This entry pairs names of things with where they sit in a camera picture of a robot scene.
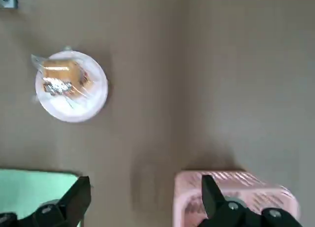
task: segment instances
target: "pink plastic basket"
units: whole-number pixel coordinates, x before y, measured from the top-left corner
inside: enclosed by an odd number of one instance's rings
[[[202,175],[212,175],[226,199],[242,202],[257,214],[275,207],[299,218],[298,202],[288,189],[262,182],[248,172],[183,171],[175,178],[173,227],[195,227],[207,217],[201,200]]]

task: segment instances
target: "plastic wrap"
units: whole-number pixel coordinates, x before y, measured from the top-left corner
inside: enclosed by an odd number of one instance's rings
[[[84,59],[75,57],[49,59],[31,56],[31,61],[41,73],[42,88],[49,100],[64,97],[71,108],[82,107],[93,96],[93,87],[97,79],[85,67]]]

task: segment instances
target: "brown surface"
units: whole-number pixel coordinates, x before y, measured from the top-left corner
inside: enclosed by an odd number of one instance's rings
[[[177,171],[241,164],[290,188],[310,226],[314,10],[315,0],[20,0],[0,11],[0,164],[89,175],[87,227],[171,226]],[[65,45],[111,82],[82,124],[31,102],[31,54]]]

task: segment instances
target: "white plate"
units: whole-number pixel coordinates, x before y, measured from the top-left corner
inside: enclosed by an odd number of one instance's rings
[[[42,74],[38,71],[35,80],[35,90],[39,102],[45,110],[55,118],[77,123],[95,116],[104,106],[108,94],[108,82],[101,66],[92,57],[77,51],[61,51],[53,54],[50,59],[75,58],[89,76],[95,81],[89,90],[88,98],[80,97],[67,100],[65,97],[53,97],[46,93],[42,86]]]

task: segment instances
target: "wrapped sandwich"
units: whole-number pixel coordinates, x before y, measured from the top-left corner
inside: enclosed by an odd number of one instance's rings
[[[85,96],[92,84],[88,74],[72,59],[45,60],[42,73],[44,90],[53,96]]]

